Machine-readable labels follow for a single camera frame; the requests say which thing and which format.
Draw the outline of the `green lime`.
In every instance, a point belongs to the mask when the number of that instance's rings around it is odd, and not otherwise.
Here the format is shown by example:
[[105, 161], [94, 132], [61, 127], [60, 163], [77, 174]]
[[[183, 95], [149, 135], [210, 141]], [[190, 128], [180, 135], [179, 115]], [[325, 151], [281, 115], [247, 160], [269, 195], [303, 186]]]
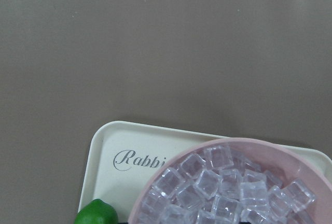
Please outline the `green lime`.
[[74, 224], [81, 223], [118, 223], [115, 209], [101, 199], [94, 199], [77, 214]]

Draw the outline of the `cream rabbit tray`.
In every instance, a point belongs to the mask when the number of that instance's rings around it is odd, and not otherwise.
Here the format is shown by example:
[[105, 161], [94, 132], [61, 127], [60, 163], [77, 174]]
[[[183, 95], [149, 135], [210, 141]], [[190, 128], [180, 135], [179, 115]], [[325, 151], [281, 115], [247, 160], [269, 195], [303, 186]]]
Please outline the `cream rabbit tray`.
[[155, 173], [188, 151], [218, 143], [245, 153], [284, 183], [302, 179], [317, 197], [308, 213], [316, 223], [331, 220], [331, 159], [318, 150], [125, 121], [107, 123], [95, 133], [79, 206], [99, 198], [127, 222]]

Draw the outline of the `pile of clear ice cubes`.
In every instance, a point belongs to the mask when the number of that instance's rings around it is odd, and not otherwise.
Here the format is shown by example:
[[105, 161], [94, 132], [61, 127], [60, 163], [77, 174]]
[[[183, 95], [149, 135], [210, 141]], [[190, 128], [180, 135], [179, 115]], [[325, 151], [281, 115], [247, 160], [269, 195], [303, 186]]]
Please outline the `pile of clear ice cubes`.
[[313, 223], [316, 196], [228, 145], [192, 151], [167, 167], [140, 201], [135, 223]]

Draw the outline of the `pink bowl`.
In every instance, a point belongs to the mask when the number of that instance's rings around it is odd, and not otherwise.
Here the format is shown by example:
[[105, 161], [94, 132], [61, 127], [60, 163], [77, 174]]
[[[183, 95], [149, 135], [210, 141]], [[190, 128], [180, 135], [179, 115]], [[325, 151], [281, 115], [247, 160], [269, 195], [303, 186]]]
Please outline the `pink bowl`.
[[252, 161], [259, 163], [263, 169], [268, 169], [277, 175], [284, 184], [300, 178], [317, 196], [314, 204], [308, 207], [307, 212], [310, 217], [316, 223], [331, 223], [331, 158], [315, 149], [235, 137], [203, 142], [172, 157], [145, 184], [132, 207], [128, 222], [138, 222], [144, 195], [166, 168], [179, 163], [191, 152], [223, 144], [246, 154]]

